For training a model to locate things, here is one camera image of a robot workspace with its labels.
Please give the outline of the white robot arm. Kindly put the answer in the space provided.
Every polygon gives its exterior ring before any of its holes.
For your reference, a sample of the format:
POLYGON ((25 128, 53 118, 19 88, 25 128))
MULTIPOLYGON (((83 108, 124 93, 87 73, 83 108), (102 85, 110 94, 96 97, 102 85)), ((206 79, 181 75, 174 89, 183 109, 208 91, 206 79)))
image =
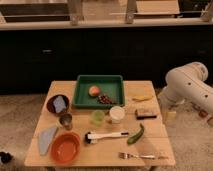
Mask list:
POLYGON ((207 78, 208 69, 200 62, 171 69, 165 77, 166 86, 158 94, 163 120, 172 118, 172 107, 187 99, 212 114, 207 123, 213 127, 213 87, 205 83, 207 78))

